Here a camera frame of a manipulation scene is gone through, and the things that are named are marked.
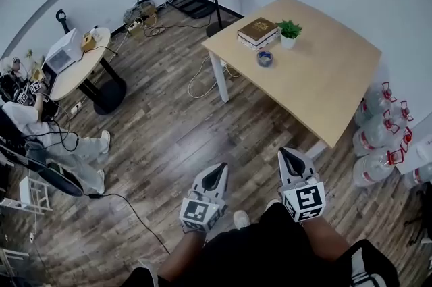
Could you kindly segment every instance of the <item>shoe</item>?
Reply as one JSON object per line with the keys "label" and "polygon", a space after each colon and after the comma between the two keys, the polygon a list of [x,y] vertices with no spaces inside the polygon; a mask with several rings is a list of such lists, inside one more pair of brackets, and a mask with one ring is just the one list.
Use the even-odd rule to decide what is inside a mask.
{"label": "shoe", "polygon": [[237,210],[233,216],[234,225],[239,230],[240,228],[247,227],[250,225],[248,214],[243,210]]}
{"label": "shoe", "polygon": [[111,143],[111,135],[109,134],[108,131],[103,130],[103,131],[102,131],[101,138],[103,138],[103,139],[105,139],[105,140],[108,141],[108,147],[107,147],[106,149],[102,150],[102,154],[108,154],[108,151],[109,151],[109,143]]}
{"label": "shoe", "polygon": [[267,203],[267,206],[265,207],[264,212],[266,212],[268,210],[268,208],[270,208],[275,203],[282,203],[282,202],[279,199],[272,199],[271,201],[269,201]]}
{"label": "shoe", "polygon": [[102,190],[96,190],[97,193],[99,194],[104,194],[105,193],[105,172],[103,171],[103,169],[100,169],[99,171],[97,171],[98,175],[100,175],[102,177]]}

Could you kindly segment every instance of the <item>black table base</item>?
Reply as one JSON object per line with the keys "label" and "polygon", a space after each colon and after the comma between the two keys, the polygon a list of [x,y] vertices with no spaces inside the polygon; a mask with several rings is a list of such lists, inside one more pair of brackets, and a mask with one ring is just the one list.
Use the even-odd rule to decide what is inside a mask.
{"label": "black table base", "polygon": [[104,58],[101,65],[112,77],[100,88],[86,79],[78,88],[94,103],[94,111],[99,115],[110,114],[115,111],[122,103],[126,95],[126,82],[115,73],[114,69]]}

